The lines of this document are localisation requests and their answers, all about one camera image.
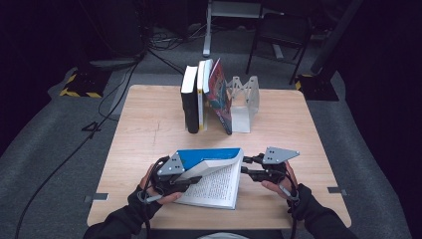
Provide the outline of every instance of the book page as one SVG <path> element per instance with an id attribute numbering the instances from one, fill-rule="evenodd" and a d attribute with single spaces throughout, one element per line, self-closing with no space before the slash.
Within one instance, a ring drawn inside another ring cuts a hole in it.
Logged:
<path id="1" fill-rule="evenodd" d="M 235 209 L 241 162 L 242 160 L 238 160 L 232 165 L 202 177 L 197 184 L 190 185 L 176 202 L 195 206 Z"/>

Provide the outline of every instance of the wooden table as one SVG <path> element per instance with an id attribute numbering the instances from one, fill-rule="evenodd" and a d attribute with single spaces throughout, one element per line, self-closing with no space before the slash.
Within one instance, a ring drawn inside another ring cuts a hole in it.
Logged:
<path id="1" fill-rule="evenodd" d="M 316 199 L 332 208 L 350 226 L 350 217 L 337 187 L 307 103 L 298 91 L 260 90 L 260 109 L 251 133 L 228 135 L 210 113 L 208 129 L 196 134 L 184 126 L 179 87 L 132 86 L 112 141 L 97 193 L 107 201 L 94 201 L 88 224 L 102 222 L 126 205 L 147 169 L 160 157 L 181 148 L 242 147 L 245 155 L 265 152 L 267 146 L 298 150 L 290 160 L 299 182 Z M 236 210 L 212 209 L 172 203 L 152 218 L 159 229 L 280 229 L 291 228 L 286 200 L 242 174 Z"/>

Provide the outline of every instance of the black book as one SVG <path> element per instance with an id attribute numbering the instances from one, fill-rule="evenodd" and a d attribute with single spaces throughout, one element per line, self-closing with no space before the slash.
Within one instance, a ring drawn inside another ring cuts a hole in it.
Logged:
<path id="1" fill-rule="evenodd" d="M 185 123 L 190 133 L 197 133 L 199 130 L 198 94 L 196 87 L 197 71 L 198 67 L 187 66 L 180 88 Z"/>

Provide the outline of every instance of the dark background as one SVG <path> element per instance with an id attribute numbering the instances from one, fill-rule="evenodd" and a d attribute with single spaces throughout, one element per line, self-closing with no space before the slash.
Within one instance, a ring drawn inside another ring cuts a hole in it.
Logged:
<path id="1" fill-rule="evenodd" d="M 79 1 L 1 1 L 0 154 L 49 102 L 47 89 L 60 82 L 70 68 L 88 69 L 89 60 L 115 57 L 92 21 L 115 49 L 131 54 L 142 47 L 137 45 L 139 22 L 133 15 L 138 9 L 128 9 L 128 2 L 109 0 L 99 5 L 84 1 L 94 17 L 88 19 Z M 185 4 L 180 6 L 189 6 L 186 0 L 180 2 Z M 129 17 L 102 17 L 115 5 L 121 9 L 114 11 L 127 11 Z M 398 194 L 414 237 L 421 213 L 415 196 L 420 191 L 422 168 L 421 5 L 410 0 L 363 1 L 325 65 L 341 74 L 356 125 Z M 118 21 L 125 24 L 105 24 Z M 114 41 L 118 34 L 133 42 Z"/>

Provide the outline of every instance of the book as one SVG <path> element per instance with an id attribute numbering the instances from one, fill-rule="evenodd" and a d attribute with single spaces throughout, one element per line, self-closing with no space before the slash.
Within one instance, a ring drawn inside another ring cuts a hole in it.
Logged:
<path id="1" fill-rule="evenodd" d="M 208 81 L 213 60 L 207 59 L 198 64 L 197 92 L 198 92 L 198 120 L 199 130 L 205 129 L 206 111 L 204 111 L 206 97 L 204 96 L 204 82 Z"/>
<path id="2" fill-rule="evenodd" d="M 190 185 L 176 203 L 220 209 L 236 208 L 244 156 L 241 148 L 184 149 L 178 150 L 178 153 L 185 169 L 190 167 L 181 178 L 202 178 L 197 184 Z"/>
<path id="3" fill-rule="evenodd" d="M 190 133 L 196 133 L 199 130 L 198 94 L 196 91 L 197 71 L 198 67 L 187 66 L 180 88 L 185 124 Z"/>
<path id="4" fill-rule="evenodd" d="M 204 94 L 227 134 L 232 134 L 232 117 L 230 113 L 232 101 L 226 84 L 223 66 L 219 58 L 213 65 L 208 82 L 204 81 Z"/>

